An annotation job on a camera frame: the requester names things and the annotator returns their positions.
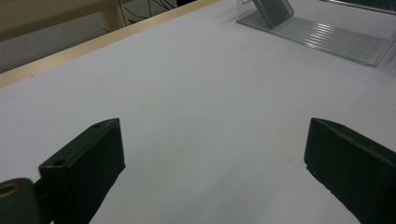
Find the screw hole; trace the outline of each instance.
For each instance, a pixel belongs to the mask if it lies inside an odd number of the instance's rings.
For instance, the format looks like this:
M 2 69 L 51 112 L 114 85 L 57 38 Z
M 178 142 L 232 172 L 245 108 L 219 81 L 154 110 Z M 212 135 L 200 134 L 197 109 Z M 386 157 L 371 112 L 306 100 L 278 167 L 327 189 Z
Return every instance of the screw hole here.
M 56 161 L 55 163 L 53 163 L 54 166 L 61 166 L 64 164 L 64 161 Z
M 0 198 L 5 198 L 18 190 L 18 185 L 16 184 L 7 184 L 3 187 L 0 187 Z

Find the table edge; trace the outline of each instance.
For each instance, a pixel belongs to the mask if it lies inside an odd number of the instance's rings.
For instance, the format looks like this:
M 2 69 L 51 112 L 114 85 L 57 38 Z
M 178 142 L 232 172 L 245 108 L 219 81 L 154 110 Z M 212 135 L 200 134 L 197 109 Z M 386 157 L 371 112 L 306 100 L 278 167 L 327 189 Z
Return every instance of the table edge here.
M 219 0 L 197 0 L 185 6 L 177 7 L 157 16 L 129 25 L 112 33 L 99 36 L 93 40 L 76 45 L 70 49 L 62 50 L 43 59 L 39 59 L 32 63 L 28 63 L 26 65 L 6 71 L 5 73 L 0 74 L 0 89 L 22 81 L 28 77 L 40 75 L 41 73 L 49 71 L 52 68 L 58 67 L 64 63 L 68 63 L 97 49 L 122 40 L 123 38 L 126 38 L 130 35 L 140 33 L 151 27 L 183 16 L 199 8 L 209 6 L 218 1 Z

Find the transparent plastic tray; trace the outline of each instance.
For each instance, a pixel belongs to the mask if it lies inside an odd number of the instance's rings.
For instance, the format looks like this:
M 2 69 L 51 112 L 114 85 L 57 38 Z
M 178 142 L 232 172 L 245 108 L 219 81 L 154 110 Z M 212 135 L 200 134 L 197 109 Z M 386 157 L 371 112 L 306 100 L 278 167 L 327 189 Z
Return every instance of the transparent plastic tray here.
M 367 66 L 377 65 L 396 39 L 394 15 L 318 0 L 303 1 L 298 1 L 303 6 L 294 9 L 294 17 L 270 28 L 254 4 L 238 0 L 237 21 Z M 290 3 L 293 7 L 299 4 L 291 0 Z

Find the white table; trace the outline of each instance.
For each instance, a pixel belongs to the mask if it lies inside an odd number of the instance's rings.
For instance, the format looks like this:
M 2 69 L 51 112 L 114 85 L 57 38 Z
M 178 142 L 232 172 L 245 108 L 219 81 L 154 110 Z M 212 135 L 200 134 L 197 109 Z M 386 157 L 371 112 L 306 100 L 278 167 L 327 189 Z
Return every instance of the white table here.
M 305 48 L 237 24 L 234 7 L 221 0 L 0 89 L 0 182 L 37 181 L 41 162 L 117 117 L 126 168 L 92 224 L 359 223 L 305 169 L 309 120 L 396 149 L 396 62 Z

